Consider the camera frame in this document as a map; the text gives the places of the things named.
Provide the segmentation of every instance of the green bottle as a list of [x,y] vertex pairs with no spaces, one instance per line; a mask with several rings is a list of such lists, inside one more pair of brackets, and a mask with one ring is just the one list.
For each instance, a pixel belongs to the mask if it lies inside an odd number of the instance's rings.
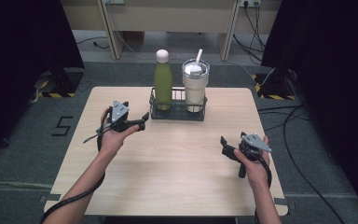
[[169,54],[165,49],[156,53],[157,65],[154,74],[154,85],[157,108],[168,110],[172,104],[172,72],[168,63]]

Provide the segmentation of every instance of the white tumbler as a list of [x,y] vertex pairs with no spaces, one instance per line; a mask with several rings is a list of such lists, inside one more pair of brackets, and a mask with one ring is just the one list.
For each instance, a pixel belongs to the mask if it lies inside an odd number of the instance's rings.
[[183,84],[185,85],[186,107],[189,112],[200,112],[204,104],[205,88],[208,85],[210,66],[200,60],[200,73],[191,73],[191,67],[196,64],[196,59],[190,59],[183,63]]

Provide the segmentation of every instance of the black metal basket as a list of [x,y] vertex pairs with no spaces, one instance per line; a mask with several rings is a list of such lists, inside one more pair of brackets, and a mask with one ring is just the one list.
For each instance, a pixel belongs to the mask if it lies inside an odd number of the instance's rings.
[[[150,115],[152,119],[180,119],[180,120],[195,120],[203,121],[205,117],[205,106],[207,98],[204,97],[202,105],[187,105],[186,104],[186,95],[184,89],[172,89],[172,103],[163,104],[157,103],[155,97],[155,88],[152,88],[150,93]],[[158,109],[162,106],[170,106],[167,110]]]

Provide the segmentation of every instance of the forearm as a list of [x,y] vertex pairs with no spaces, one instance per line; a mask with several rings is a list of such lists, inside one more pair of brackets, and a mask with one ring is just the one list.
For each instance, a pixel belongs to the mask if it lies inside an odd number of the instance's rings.
[[[103,176],[104,171],[113,157],[112,155],[98,154],[83,175],[78,178],[62,199],[65,200],[74,197],[94,187]],[[93,193],[80,200],[68,203],[54,211],[48,216],[44,223],[57,223],[57,221],[60,223],[80,223],[90,203],[92,194]]]
[[261,224],[281,223],[281,219],[267,186],[254,188],[255,208]]

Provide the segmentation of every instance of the wooden tabletop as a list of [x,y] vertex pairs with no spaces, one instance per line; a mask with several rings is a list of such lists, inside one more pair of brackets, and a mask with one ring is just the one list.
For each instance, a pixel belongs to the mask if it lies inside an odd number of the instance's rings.
[[[151,87],[96,87],[92,90],[51,194],[61,197],[97,154],[93,139],[104,109],[114,100],[130,102],[129,120],[149,111]],[[222,155],[220,137],[232,146],[241,132],[264,136],[254,98],[245,88],[207,88],[204,121],[149,119],[145,131],[125,140],[94,192],[87,215],[240,217],[255,213],[240,164]],[[273,155],[273,140],[270,143]],[[283,199],[273,159],[271,193]],[[47,201],[45,210],[55,201]],[[287,214],[286,205],[276,205]]]

